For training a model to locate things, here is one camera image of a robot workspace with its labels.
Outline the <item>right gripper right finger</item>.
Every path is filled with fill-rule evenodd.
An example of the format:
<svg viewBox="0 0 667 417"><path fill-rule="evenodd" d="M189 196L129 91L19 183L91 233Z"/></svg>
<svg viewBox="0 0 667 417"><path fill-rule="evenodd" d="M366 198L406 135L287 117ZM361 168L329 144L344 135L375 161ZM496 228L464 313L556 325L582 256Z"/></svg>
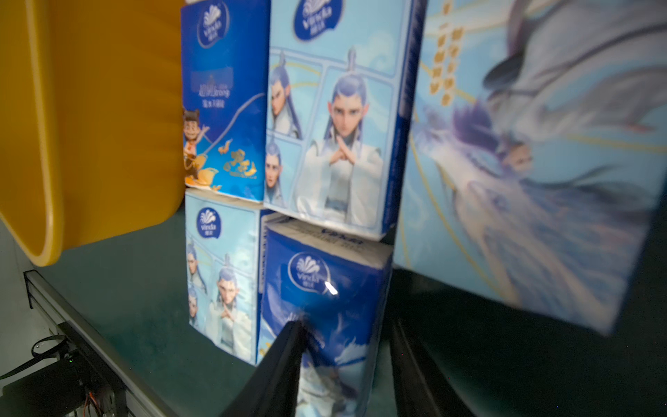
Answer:
<svg viewBox="0 0 667 417"><path fill-rule="evenodd" d="M390 331L394 396L399 416L471 416L472 411L401 319Z"/></svg>

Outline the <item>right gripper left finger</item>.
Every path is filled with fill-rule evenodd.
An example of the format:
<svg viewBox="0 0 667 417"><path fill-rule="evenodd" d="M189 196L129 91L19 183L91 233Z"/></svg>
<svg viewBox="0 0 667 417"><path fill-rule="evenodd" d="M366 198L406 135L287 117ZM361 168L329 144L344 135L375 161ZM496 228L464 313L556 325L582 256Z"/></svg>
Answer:
<svg viewBox="0 0 667 417"><path fill-rule="evenodd" d="M297 407L300 365L307 346L302 321L290 321L262 359L224 416L293 416Z"/></svg>

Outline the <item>blue white tissue pack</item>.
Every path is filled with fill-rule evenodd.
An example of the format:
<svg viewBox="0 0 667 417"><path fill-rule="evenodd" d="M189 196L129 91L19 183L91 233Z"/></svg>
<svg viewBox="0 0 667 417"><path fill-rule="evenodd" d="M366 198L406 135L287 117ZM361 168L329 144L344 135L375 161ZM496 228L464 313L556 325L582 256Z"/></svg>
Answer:
<svg viewBox="0 0 667 417"><path fill-rule="evenodd" d="M263 359L302 320L298 416L363 416L392 275L393 247L287 218L263 229Z"/></svg>

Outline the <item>light blue anime tissue pack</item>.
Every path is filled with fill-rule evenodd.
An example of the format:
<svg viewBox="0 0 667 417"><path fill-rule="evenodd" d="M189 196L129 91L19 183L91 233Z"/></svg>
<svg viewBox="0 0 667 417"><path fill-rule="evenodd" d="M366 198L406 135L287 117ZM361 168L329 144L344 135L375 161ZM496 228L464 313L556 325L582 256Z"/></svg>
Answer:
<svg viewBox="0 0 667 417"><path fill-rule="evenodd" d="M189 325L255 365L264 291L262 232L284 215L202 189L185 192Z"/></svg>

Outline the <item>small blue tissue pack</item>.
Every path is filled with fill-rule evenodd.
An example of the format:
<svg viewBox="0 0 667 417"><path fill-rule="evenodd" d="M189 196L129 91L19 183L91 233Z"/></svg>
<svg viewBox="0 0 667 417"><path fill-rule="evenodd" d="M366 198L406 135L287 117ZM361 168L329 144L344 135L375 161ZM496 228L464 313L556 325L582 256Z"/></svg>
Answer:
<svg viewBox="0 0 667 417"><path fill-rule="evenodd" d="M665 2L428 3L395 266L609 334L665 184Z"/></svg>

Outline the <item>barcode white tissue pack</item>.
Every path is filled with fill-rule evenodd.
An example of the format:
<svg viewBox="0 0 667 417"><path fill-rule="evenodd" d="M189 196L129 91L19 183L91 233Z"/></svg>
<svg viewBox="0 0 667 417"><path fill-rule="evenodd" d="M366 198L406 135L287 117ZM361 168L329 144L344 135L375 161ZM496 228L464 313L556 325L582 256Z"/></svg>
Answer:
<svg viewBox="0 0 667 417"><path fill-rule="evenodd" d="M424 1L274 1L264 203L380 241L398 217Z"/></svg>

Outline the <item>yellow plastic storage box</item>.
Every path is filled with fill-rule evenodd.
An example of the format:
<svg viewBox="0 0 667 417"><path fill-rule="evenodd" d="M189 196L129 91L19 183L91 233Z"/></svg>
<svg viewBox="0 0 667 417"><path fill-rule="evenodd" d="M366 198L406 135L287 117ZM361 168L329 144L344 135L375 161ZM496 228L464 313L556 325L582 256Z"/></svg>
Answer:
<svg viewBox="0 0 667 417"><path fill-rule="evenodd" d="M1 4L1 218L36 266L180 206L181 8Z"/></svg>

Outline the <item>blue orange tissue pack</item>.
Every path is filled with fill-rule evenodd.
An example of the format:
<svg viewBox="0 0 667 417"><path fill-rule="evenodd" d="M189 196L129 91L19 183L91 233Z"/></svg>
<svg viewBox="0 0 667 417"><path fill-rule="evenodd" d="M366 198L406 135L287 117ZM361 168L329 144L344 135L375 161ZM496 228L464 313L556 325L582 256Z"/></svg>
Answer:
<svg viewBox="0 0 667 417"><path fill-rule="evenodd" d="M270 3L198 1L180 18L185 183L260 202Z"/></svg>

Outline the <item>green table mat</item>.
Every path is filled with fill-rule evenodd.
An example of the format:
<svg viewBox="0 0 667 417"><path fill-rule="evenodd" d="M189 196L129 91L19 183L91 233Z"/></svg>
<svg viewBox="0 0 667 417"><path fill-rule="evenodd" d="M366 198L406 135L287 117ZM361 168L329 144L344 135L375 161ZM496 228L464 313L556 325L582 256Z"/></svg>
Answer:
<svg viewBox="0 0 667 417"><path fill-rule="evenodd" d="M67 250L40 269L69 321L164 415L217 416L253 368L189 326L185 214ZM609 335L511 309L404 269L394 272L368 414L396 416L394 317L446 384L446 416L663 416L666 212L654 220Z"/></svg>

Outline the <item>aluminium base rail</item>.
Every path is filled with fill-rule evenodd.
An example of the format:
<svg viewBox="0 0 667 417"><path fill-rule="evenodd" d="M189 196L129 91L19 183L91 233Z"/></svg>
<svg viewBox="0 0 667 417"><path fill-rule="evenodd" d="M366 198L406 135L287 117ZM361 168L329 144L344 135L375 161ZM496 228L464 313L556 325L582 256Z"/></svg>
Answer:
<svg viewBox="0 0 667 417"><path fill-rule="evenodd" d="M50 334L1 376L3 416L175 415L38 271L24 272L24 283Z"/></svg>

